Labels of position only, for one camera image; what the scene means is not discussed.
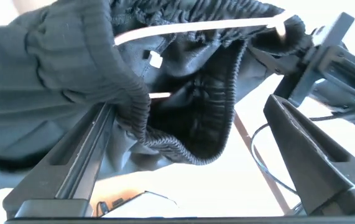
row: fabric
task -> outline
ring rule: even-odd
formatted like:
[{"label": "fabric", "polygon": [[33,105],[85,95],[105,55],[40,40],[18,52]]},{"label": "fabric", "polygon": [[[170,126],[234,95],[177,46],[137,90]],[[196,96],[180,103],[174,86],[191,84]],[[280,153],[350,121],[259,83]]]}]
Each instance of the fabric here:
[{"label": "fabric", "polygon": [[[297,17],[281,43],[266,27],[147,37],[114,46],[145,26],[270,17],[253,0],[59,0],[0,27],[0,189],[14,187],[96,103],[118,106],[100,177],[204,165],[223,152],[234,104],[273,71],[246,50],[276,57],[308,39]],[[160,54],[160,68],[149,52]],[[153,100],[149,93],[171,92]]]}]

